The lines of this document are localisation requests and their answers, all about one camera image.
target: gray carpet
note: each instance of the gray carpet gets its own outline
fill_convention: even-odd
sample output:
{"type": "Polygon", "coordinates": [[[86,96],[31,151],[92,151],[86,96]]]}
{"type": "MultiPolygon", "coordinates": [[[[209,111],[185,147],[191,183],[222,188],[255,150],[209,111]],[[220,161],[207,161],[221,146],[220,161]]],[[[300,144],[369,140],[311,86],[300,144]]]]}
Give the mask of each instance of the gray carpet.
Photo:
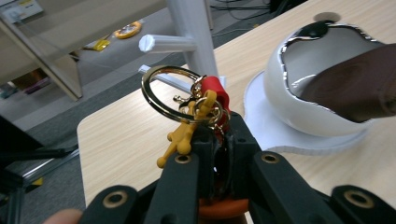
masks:
{"type": "MultiPolygon", "coordinates": [[[[215,48],[242,35],[255,24],[262,24],[271,19],[270,14],[251,20],[241,20],[218,32],[213,37],[215,48]]],[[[182,65],[181,54],[173,54],[158,64],[182,65]]],[[[136,74],[114,87],[92,97],[62,114],[50,119],[27,132],[45,146],[67,147],[78,142],[76,128],[91,113],[119,100],[121,97],[140,88],[141,75],[136,74]]],[[[44,185],[26,194],[22,208],[22,223],[42,223],[47,217],[64,208],[83,210],[84,193],[82,186],[79,157],[44,176],[44,185]]],[[[7,206],[0,208],[0,217],[4,220],[7,206]]]]}

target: cable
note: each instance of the cable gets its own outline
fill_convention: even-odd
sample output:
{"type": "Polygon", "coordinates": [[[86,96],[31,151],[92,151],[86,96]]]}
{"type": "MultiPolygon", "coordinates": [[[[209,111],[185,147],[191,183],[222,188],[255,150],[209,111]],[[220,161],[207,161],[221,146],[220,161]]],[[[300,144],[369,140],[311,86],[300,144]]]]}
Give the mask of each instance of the cable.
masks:
{"type": "Polygon", "coordinates": [[[225,33],[212,35],[212,37],[217,37],[217,36],[220,36],[220,35],[227,35],[229,33],[233,33],[233,32],[236,32],[236,31],[251,31],[251,30],[253,30],[253,29],[235,29],[235,30],[231,30],[231,31],[228,31],[228,32],[225,32],[225,33]]]}
{"type": "Polygon", "coordinates": [[[237,1],[237,0],[231,0],[231,1],[230,0],[225,0],[225,1],[218,0],[218,1],[221,3],[225,3],[226,7],[217,7],[217,6],[210,6],[210,7],[214,8],[216,10],[227,10],[231,17],[233,17],[234,19],[239,20],[239,21],[249,20],[249,19],[253,19],[253,18],[257,18],[257,17],[263,16],[263,15],[269,14],[269,11],[266,11],[259,15],[253,15],[253,16],[249,16],[249,17],[245,17],[245,18],[238,18],[232,13],[233,10],[265,10],[265,9],[269,9],[269,5],[264,4],[263,6],[255,6],[255,7],[230,7],[229,4],[231,2],[239,2],[239,1],[237,1]]]}

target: gold key ring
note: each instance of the gold key ring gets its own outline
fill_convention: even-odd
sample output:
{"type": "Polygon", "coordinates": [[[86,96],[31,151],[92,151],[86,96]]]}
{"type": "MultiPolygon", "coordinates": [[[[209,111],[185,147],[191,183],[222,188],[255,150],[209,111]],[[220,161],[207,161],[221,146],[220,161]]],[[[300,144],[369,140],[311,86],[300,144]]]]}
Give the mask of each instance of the gold key ring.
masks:
{"type": "Polygon", "coordinates": [[[160,114],[166,116],[169,119],[173,119],[178,122],[185,122],[185,123],[208,123],[210,119],[194,119],[194,116],[189,114],[184,114],[179,111],[176,111],[169,106],[165,105],[161,102],[154,92],[151,90],[150,82],[154,79],[155,76],[163,73],[173,73],[182,75],[184,77],[188,77],[192,79],[194,82],[202,78],[200,75],[177,66],[170,66],[170,65],[160,65],[151,67],[142,78],[142,92],[145,99],[148,101],[148,104],[151,105],[155,110],[157,110],[160,114]]]}

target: floor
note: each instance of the floor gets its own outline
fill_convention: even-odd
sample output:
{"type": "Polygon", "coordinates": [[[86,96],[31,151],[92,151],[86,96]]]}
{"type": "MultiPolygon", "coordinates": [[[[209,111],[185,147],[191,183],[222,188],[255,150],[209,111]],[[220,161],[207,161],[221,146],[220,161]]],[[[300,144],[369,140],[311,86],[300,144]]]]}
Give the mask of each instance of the floor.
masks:
{"type": "MultiPolygon", "coordinates": [[[[211,0],[210,5],[218,8],[211,8],[214,22],[211,33],[216,47],[227,42],[242,33],[253,29],[255,25],[260,25],[272,18],[267,9],[265,0],[230,1],[225,3],[222,0],[211,0]],[[260,10],[227,10],[227,7],[261,7],[260,10]],[[243,20],[252,16],[258,16],[251,20],[243,20]]],[[[31,133],[42,123],[50,119],[59,118],[65,111],[73,110],[75,107],[84,106],[93,101],[95,109],[110,104],[105,98],[114,91],[109,91],[118,87],[125,80],[136,76],[138,68],[142,64],[151,65],[162,59],[177,59],[182,57],[175,54],[147,54],[140,52],[137,43],[142,35],[161,34],[172,35],[174,33],[170,15],[167,9],[154,13],[143,20],[141,33],[129,39],[119,40],[110,36],[110,45],[105,50],[98,52],[92,50],[78,50],[78,70],[84,96],[78,101],[72,101],[55,84],[26,95],[17,92],[6,100],[0,99],[0,115],[12,121],[22,130],[31,133]]],[[[88,116],[95,109],[85,110],[84,115],[88,116]]],[[[71,123],[66,117],[62,125],[71,123]]],[[[77,128],[78,122],[72,125],[72,129],[77,128]]],[[[41,135],[57,135],[57,133],[44,133],[41,135]]],[[[79,166],[79,158],[71,160],[66,165],[45,176],[45,184],[38,189],[28,193],[25,197],[22,208],[22,223],[42,223],[48,216],[63,208],[84,209],[84,195],[79,166]]],[[[0,220],[4,217],[7,207],[0,207],[0,220]]]]}

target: person's hand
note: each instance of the person's hand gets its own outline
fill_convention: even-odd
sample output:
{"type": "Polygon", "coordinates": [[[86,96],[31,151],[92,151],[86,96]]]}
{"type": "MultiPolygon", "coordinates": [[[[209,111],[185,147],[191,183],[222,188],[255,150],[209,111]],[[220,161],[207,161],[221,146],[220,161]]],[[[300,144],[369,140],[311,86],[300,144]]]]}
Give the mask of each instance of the person's hand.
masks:
{"type": "Polygon", "coordinates": [[[65,209],[49,217],[43,224],[78,224],[82,212],[77,209],[65,209]]]}

